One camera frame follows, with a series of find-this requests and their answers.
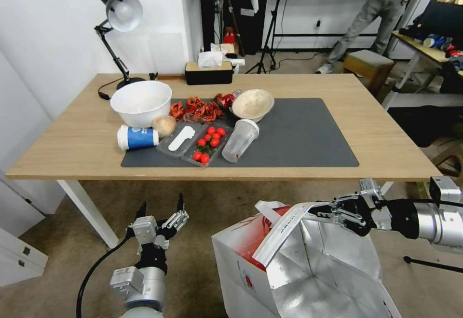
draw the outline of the plastic tray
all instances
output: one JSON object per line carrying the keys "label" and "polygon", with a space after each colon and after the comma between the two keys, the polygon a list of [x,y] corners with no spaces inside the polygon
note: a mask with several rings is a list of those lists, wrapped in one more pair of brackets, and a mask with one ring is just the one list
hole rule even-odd
{"label": "plastic tray", "polygon": [[[225,130],[225,136],[222,136],[220,138],[220,143],[218,146],[216,146],[215,148],[212,148],[210,152],[207,153],[209,154],[210,159],[207,164],[203,165],[201,164],[201,162],[195,161],[193,159],[193,155],[195,152],[199,150],[196,142],[199,141],[200,138],[204,138],[204,136],[207,134],[207,129],[211,126],[215,128],[222,127]],[[199,136],[196,138],[196,141],[184,152],[184,154],[182,155],[182,160],[189,162],[193,165],[197,165],[201,167],[208,167],[210,163],[215,159],[215,157],[217,157],[217,155],[220,152],[222,152],[222,148],[225,145],[225,143],[227,143],[228,139],[230,138],[232,131],[233,131],[233,128],[226,125],[221,120],[215,120],[213,123],[206,124],[206,127],[202,131],[200,131]]]}
{"label": "plastic tray", "polygon": [[[177,135],[185,126],[191,126],[193,128],[193,130],[195,131],[193,138],[187,138],[183,141],[183,143],[176,151],[171,152],[168,148],[169,144],[177,137]],[[156,150],[171,157],[179,158],[182,156],[184,152],[188,150],[190,146],[196,147],[196,142],[200,138],[199,136],[203,133],[203,130],[207,131],[208,127],[208,124],[184,123],[182,120],[180,120],[177,123],[174,132],[170,136],[164,137],[164,139],[161,142],[159,142],[158,146],[156,147]]]}

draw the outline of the gray pants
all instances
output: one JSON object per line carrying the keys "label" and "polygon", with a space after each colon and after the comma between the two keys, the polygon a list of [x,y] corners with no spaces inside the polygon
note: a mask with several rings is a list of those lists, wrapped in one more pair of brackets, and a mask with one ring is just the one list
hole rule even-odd
{"label": "gray pants", "polygon": [[405,3],[402,0],[368,0],[355,18],[347,33],[334,46],[328,56],[328,63],[333,65],[346,52],[347,48],[357,36],[378,16],[381,24],[378,35],[370,50],[382,55],[386,50],[389,37],[397,22],[405,11]]}

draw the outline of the lamp shade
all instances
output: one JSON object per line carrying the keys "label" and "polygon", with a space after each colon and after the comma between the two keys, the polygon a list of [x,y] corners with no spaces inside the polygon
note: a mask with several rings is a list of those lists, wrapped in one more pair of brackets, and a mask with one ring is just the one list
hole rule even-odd
{"label": "lamp shade", "polygon": [[106,17],[117,31],[128,32],[138,26],[143,18],[143,8],[138,0],[102,0]]}

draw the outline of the sneaker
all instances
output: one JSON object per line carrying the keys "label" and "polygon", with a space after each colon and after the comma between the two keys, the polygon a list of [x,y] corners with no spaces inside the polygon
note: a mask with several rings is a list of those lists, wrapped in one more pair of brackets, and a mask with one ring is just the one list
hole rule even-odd
{"label": "sneaker", "polygon": [[331,64],[324,64],[322,67],[320,67],[319,69],[317,69],[317,74],[328,74],[328,73],[331,73],[331,71],[333,70],[333,65]]}

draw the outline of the monitor screen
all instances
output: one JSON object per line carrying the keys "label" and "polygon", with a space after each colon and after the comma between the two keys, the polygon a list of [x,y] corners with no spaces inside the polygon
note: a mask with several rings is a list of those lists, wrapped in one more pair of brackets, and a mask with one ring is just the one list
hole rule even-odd
{"label": "monitor screen", "polygon": [[446,37],[463,36],[463,0],[430,0],[422,19],[429,33]]}

